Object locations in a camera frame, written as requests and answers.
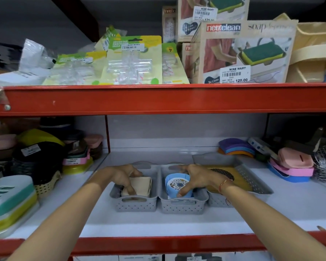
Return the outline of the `red metal shelf beam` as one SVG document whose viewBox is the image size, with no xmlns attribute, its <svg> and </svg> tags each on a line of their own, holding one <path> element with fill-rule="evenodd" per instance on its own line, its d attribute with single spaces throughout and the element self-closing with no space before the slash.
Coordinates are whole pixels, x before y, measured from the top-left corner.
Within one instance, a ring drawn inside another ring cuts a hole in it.
<svg viewBox="0 0 326 261">
<path fill-rule="evenodd" d="M 326 83 L 13 86 L 2 117 L 326 112 Z"/>
<path fill-rule="evenodd" d="M 326 246 L 326 231 L 309 234 Z M 23 239 L 0 239 L 0 257 L 9 256 Z M 266 250 L 254 234 L 176 237 L 85 237 L 79 238 L 70 256 L 211 253 Z"/>
</svg>

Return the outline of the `blue round patterned container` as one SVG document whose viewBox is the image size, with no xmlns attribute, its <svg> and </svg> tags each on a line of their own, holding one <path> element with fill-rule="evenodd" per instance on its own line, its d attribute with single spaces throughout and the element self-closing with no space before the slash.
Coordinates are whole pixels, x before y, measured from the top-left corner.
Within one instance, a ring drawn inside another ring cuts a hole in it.
<svg viewBox="0 0 326 261">
<path fill-rule="evenodd" d="M 176 199 L 179 191 L 190 181 L 190 175 L 173 173 L 165 177 L 165 190 L 168 199 Z"/>
</svg>

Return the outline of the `pink plastic soap dish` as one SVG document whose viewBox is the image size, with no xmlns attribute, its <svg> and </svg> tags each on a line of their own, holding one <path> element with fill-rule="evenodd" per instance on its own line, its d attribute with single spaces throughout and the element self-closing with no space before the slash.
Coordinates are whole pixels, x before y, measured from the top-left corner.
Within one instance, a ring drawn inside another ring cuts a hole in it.
<svg viewBox="0 0 326 261">
<path fill-rule="evenodd" d="M 0 150 L 13 148 L 17 143 L 16 136 L 16 134 L 0 135 Z"/>
</svg>

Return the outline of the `pink plastic tray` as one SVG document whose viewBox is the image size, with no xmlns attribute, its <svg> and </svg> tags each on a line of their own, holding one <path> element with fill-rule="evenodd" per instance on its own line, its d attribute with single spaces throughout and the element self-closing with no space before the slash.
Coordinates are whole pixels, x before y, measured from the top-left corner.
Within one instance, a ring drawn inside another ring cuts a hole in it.
<svg viewBox="0 0 326 261">
<path fill-rule="evenodd" d="M 273 160 L 272 158 L 270 158 L 269 164 L 271 166 L 273 166 L 280 173 L 283 173 L 288 176 L 311 177 L 314 172 L 313 167 L 311 167 L 311 168 L 286 168 L 286 167 L 283 167 L 283 166 L 277 164 L 277 162 L 275 160 Z"/>
</svg>

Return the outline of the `stack of white teal soap dishes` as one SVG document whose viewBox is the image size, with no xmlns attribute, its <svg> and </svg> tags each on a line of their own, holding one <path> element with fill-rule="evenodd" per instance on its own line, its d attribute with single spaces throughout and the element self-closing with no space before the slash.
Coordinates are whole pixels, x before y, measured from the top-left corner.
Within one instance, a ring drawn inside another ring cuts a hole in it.
<svg viewBox="0 0 326 261">
<path fill-rule="evenodd" d="M 38 209 L 38 196 L 30 176 L 0 178 L 0 239 L 10 236 Z"/>
</svg>

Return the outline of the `person's left hand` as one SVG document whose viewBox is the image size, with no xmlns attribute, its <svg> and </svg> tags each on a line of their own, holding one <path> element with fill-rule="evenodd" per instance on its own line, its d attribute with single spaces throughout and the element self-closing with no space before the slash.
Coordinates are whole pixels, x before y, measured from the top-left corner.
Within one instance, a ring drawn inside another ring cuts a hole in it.
<svg viewBox="0 0 326 261">
<path fill-rule="evenodd" d="M 124 186 L 129 177 L 142 177 L 143 174 L 131 164 L 121 166 L 104 167 L 95 172 L 99 184 L 106 188 L 110 182 Z"/>
</svg>

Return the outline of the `yellow plastic lid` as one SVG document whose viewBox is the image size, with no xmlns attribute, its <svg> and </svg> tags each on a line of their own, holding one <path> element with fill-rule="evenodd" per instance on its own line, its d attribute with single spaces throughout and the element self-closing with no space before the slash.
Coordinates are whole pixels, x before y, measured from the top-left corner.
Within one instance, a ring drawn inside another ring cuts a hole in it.
<svg viewBox="0 0 326 261">
<path fill-rule="evenodd" d="M 61 146 L 66 145 L 63 141 L 58 139 L 56 136 L 53 136 L 52 134 L 39 129 L 31 129 L 28 131 L 24 131 L 21 134 L 19 134 L 16 137 L 16 139 L 18 143 L 21 143 L 25 146 L 31 146 L 41 142 L 52 142 L 52 143 L 59 144 Z"/>
</svg>

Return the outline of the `clear plastic bag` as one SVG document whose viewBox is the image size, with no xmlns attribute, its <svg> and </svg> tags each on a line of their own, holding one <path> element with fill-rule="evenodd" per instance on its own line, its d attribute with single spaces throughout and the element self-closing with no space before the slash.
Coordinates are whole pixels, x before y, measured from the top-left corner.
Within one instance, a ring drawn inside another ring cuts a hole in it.
<svg viewBox="0 0 326 261">
<path fill-rule="evenodd" d="M 54 50 L 45 48 L 30 39 L 25 39 L 18 70 L 47 77 L 50 75 L 57 57 L 58 54 Z"/>
</svg>

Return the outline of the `beige soap case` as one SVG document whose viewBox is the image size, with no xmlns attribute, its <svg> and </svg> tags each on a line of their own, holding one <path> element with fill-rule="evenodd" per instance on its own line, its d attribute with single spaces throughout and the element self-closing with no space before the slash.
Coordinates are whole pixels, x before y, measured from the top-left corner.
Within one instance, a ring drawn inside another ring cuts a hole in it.
<svg viewBox="0 0 326 261">
<path fill-rule="evenodd" d="M 127 183 L 131 183 L 135 189 L 135 195 L 139 197 L 150 197 L 151 188 L 152 188 L 152 178 L 148 176 L 142 177 L 129 177 Z"/>
</svg>

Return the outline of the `person's left forearm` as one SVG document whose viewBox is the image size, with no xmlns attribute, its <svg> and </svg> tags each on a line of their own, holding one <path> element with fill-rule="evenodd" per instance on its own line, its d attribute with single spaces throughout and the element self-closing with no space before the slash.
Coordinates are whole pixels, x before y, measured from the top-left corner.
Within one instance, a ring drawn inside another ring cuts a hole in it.
<svg viewBox="0 0 326 261">
<path fill-rule="evenodd" d="M 6 261 L 66 261 L 112 178 L 109 170 L 94 173 Z"/>
</svg>

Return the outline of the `large soap dispenser carton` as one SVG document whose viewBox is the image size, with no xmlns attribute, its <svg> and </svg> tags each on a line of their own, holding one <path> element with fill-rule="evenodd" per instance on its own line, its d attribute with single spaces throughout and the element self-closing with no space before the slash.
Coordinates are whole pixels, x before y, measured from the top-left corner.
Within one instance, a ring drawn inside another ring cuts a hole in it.
<svg viewBox="0 0 326 261">
<path fill-rule="evenodd" d="M 284 83 L 298 22 L 201 22 L 191 41 L 193 83 Z"/>
</svg>

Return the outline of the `person's right forearm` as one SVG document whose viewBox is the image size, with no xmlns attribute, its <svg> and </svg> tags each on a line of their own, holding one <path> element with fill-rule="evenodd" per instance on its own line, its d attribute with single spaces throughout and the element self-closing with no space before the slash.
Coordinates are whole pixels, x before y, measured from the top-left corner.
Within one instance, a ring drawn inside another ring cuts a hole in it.
<svg viewBox="0 0 326 261">
<path fill-rule="evenodd" d="M 221 193 L 276 261 L 326 261 L 326 246 L 279 211 L 234 184 Z"/>
</svg>

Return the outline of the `cream woven basket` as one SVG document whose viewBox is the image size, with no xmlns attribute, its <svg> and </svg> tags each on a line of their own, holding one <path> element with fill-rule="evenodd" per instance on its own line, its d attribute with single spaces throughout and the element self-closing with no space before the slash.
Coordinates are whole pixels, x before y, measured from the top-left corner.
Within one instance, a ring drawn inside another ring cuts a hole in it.
<svg viewBox="0 0 326 261">
<path fill-rule="evenodd" d="M 50 182 L 46 184 L 34 185 L 38 200 L 43 200 L 49 196 L 55 188 L 56 183 L 62 179 L 60 171 L 56 171 Z"/>
</svg>

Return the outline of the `person's right hand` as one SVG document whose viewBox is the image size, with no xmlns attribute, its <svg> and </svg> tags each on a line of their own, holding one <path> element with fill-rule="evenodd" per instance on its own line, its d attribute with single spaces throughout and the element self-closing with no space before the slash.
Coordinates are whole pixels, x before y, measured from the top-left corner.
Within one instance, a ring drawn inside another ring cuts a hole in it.
<svg viewBox="0 0 326 261">
<path fill-rule="evenodd" d="M 182 173 L 190 175 L 190 181 L 186 185 L 193 185 L 194 189 L 212 186 L 221 193 L 223 187 L 233 184 L 232 180 L 226 176 L 200 165 L 177 165 L 177 167 Z"/>
</svg>

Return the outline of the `cream plastic caddy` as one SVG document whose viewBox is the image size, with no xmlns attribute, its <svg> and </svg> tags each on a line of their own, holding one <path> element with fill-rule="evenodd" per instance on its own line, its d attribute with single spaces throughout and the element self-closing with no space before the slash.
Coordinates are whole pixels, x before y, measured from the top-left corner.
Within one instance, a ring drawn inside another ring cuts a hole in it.
<svg viewBox="0 0 326 261">
<path fill-rule="evenodd" d="M 298 23 L 286 82 L 326 82 L 326 22 Z"/>
</svg>

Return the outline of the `flat white packet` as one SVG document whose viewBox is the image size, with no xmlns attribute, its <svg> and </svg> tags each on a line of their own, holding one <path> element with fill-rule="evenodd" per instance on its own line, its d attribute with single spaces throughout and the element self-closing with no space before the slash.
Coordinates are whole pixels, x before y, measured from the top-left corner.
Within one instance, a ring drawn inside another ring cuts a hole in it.
<svg viewBox="0 0 326 261">
<path fill-rule="evenodd" d="M 10 86 L 36 86 L 41 85 L 46 77 L 33 72 L 13 71 L 0 74 L 0 83 Z"/>
</svg>

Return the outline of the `small narrow white carton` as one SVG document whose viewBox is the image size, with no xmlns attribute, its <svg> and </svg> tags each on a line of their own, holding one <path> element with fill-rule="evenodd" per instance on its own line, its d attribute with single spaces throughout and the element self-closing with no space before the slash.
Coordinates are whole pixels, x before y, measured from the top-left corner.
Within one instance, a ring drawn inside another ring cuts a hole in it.
<svg viewBox="0 0 326 261">
<path fill-rule="evenodd" d="M 177 6 L 162 7 L 162 43 L 177 43 Z"/>
</svg>

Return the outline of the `blue plastic tray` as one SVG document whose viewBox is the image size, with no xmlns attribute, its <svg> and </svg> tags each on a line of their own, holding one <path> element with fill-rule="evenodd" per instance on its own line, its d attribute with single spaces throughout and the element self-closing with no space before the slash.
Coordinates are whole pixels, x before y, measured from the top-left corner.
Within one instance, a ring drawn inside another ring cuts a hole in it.
<svg viewBox="0 0 326 261">
<path fill-rule="evenodd" d="M 280 179 L 283 179 L 285 181 L 291 182 L 291 183 L 306 183 L 310 181 L 309 176 L 290 176 L 282 173 L 281 171 L 277 170 L 275 167 L 273 167 L 270 162 L 267 162 L 267 168 L 276 176 L 278 176 Z"/>
</svg>

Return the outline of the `stack of colourful soap cases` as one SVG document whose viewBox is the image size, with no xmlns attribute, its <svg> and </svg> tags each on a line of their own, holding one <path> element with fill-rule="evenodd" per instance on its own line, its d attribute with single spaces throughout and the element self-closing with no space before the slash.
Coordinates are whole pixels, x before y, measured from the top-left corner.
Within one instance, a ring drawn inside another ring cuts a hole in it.
<svg viewBox="0 0 326 261">
<path fill-rule="evenodd" d="M 82 130 L 73 129 L 66 131 L 61 140 L 65 143 L 66 149 L 66 156 L 62 162 L 64 175 L 85 172 L 103 155 L 104 137 L 100 134 L 86 135 Z"/>
</svg>

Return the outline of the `small grey perforated basket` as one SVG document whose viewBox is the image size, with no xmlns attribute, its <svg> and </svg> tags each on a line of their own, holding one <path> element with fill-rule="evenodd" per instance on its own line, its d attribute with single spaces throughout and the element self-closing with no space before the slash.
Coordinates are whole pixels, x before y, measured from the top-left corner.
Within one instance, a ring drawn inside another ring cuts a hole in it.
<svg viewBox="0 0 326 261">
<path fill-rule="evenodd" d="M 205 188 L 193 189 L 193 195 L 191 198 L 176 198 L 168 199 L 165 190 L 165 177 L 173 173 L 181 173 L 177 167 L 177 163 L 171 163 L 167 165 L 161 165 L 161 180 L 162 191 L 159 195 L 162 204 L 162 211 L 166 214 L 196 214 L 200 215 L 204 212 L 204 207 L 209 199 L 209 195 Z"/>
<path fill-rule="evenodd" d="M 161 165 L 147 161 L 138 161 L 132 164 L 143 173 L 144 177 L 151 178 L 151 189 L 147 197 L 122 195 L 123 187 L 115 184 L 109 194 L 112 206 L 117 212 L 154 212 L 157 208 L 158 197 L 162 191 Z"/>
</svg>

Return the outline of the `mustard pad with black mesh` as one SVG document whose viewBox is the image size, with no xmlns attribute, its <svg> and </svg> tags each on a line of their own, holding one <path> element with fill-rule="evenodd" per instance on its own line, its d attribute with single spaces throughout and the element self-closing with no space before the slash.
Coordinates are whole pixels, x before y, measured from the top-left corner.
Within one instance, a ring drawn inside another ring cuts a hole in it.
<svg viewBox="0 0 326 261">
<path fill-rule="evenodd" d="M 236 186 L 248 192 L 253 191 L 252 186 L 248 183 L 247 180 L 245 180 L 242 175 L 240 175 L 239 171 L 233 166 L 208 165 L 206 168 L 226 176 L 232 180 Z"/>
</svg>

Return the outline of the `wide grey perforated tray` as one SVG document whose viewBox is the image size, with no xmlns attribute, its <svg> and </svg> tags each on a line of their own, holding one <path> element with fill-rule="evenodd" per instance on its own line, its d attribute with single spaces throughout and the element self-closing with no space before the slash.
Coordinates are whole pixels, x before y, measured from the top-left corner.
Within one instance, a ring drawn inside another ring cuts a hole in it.
<svg viewBox="0 0 326 261">
<path fill-rule="evenodd" d="M 195 154 L 192 156 L 195 164 L 204 167 L 208 165 L 233 166 L 240 175 L 252 186 L 253 191 L 249 192 L 260 200 L 266 202 L 274 191 L 265 184 L 238 156 L 228 156 L 220 153 Z"/>
</svg>

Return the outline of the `black basket with white label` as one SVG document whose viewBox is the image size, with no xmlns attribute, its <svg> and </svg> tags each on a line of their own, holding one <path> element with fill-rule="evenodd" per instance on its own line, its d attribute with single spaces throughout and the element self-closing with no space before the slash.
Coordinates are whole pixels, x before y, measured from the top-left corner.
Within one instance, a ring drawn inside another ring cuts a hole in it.
<svg viewBox="0 0 326 261">
<path fill-rule="evenodd" d="M 34 185 L 47 184 L 61 171 L 65 156 L 65 148 L 54 142 L 19 143 L 12 154 L 11 173 L 31 177 Z"/>
</svg>

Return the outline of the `green yellow blister pack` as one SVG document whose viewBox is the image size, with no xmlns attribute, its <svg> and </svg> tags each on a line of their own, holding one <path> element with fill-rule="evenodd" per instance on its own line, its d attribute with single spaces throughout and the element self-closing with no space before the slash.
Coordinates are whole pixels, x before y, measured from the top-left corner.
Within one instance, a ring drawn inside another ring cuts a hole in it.
<svg viewBox="0 0 326 261">
<path fill-rule="evenodd" d="M 99 85 L 106 63 L 106 51 L 58 55 L 55 65 L 42 85 Z"/>
<path fill-rule="evenodd" d="M 113 38 L 126 36 L 127 30 L 116 29 L 113 25 L 106 28 L 105 34 L 95 44 L 95 51 L 108 51 L 110 41 Z"/>
<path fill-rule="evenodd" d="M 107 85 L 162 84 L 162 38 L 159 35 L 113 38 L 101 83 Z"/>
<path fill-rule="evenodd" d="M 175 43 L 162 43 L 163 84 L 189 84 Z"/>
</svg>

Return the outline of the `black plastic holder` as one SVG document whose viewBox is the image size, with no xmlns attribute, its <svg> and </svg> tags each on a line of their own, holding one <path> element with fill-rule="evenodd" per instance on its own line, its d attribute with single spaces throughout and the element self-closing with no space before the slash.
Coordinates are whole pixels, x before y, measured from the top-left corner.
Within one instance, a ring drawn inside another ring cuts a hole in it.
<svg viewBox="0 0 326 261">
<path fill-rule="evenodd" d="M 320 146 L 323 136 L 323 127 L 295 127 L 287 131 L 283 146 L 293 150 L 312 155 Z"/>
</svg>

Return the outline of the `pink soap case with slot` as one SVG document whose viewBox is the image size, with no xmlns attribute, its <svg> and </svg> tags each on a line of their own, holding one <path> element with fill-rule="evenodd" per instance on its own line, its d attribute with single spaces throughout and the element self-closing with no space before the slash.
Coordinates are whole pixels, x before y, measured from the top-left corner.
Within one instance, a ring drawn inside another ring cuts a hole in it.
<svg viewBox="0 0 326 261">
<path fill-rule="evenodd" d="M 291 148 L 282 148 L 278 151 L 279 164 L 285 168 L 312 168 L 314 166 L 311 155 Z"/>
</svg>

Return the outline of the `white blue packaged tool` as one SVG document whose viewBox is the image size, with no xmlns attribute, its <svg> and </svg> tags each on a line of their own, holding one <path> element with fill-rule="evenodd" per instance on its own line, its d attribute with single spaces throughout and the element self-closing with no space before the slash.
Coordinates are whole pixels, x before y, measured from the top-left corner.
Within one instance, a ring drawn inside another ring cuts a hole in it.
<svg viewBox="0 0 326 261">
<path fill-rule="evenodd" d="M 278 155 L 273 151 L 273 148 L 267 144 L 265 141 L 261 140 L 258 137 L 249 137 L 247 140 L 248 144 L 250 144 L 256 151 L 263 155 L 270 155 L 274 160 L 278 160 Z"/>
</svg>

